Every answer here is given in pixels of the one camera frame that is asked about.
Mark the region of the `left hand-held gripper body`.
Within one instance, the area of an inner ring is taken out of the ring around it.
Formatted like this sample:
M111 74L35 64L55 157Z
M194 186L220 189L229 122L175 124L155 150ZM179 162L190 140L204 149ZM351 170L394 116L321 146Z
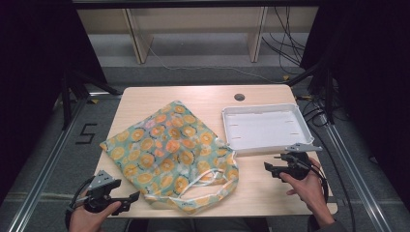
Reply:
M88 187L84 208L91 213L101 212L111 204L111 191L120 185L120 179L115 179L104 170L100 170Z

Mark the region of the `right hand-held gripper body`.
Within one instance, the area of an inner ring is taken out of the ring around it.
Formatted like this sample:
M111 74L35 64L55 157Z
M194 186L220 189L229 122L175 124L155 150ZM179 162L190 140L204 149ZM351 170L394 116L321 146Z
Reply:
M283 172L289 174L294 179L303 180L312 167L308 159L308 152L318 152L321 150L322 148L320 146L303 143L295 143L285 147L285 154L290 155L292 160L287 162L287 166Z

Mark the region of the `white plastic tray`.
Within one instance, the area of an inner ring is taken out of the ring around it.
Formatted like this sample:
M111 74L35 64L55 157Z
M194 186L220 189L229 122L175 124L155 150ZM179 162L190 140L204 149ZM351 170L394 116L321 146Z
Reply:
M227 144L238 156L282 153L314 141L295 103L230 106L221 114Z

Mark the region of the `orange print fabric bag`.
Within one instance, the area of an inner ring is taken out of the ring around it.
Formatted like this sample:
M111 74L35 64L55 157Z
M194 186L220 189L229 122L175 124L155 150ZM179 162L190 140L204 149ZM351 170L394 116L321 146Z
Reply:
M236 153L182 102L101 143L150 203L194 214L220 202L239 183Z

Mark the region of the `person's right hand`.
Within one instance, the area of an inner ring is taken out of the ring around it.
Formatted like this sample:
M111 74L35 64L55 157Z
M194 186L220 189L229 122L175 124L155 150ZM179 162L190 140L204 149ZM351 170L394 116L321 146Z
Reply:
M315 171L320 170L320 163L313 158L309 160L313 164L313 169L309 171L303 180L296 180L289 174L283 172L281 172L279 176L292 187L286 194L298 194L300 199L306 203L307 208L314 215L319 227L323 229L333 224L335 220L327 206L321 187L321 180L315 173Z

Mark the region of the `person's left hand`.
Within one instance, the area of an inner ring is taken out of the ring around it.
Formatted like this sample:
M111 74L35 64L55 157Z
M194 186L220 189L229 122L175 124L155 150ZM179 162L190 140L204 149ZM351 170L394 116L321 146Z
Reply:
M114 202L99 213L90 213L84 207L75 209L70 220L69 232L103 232L103 222L120 206L120 202Z

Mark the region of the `black metal stand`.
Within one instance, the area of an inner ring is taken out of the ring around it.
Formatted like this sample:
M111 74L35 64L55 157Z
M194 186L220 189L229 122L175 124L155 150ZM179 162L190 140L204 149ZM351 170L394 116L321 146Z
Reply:
M74 94L78 100L86 100L90 96L90 92L85 87L86 83L106 91L110 95L120 96L122 92L110 87L96 78L87 75L84 72L67 69L61 78L61 96L64 109L64 126L65 130L73 120L71 107L71 94Z
M334 118L332 116L334 88L332 71L328 61L319 61L306 71L298 74L296 77L287 80L285 84L291 87L305 80L309 76L311 77L311 81L307 90L314 96L324 96L324 111L328 122L332 125L334 123Z

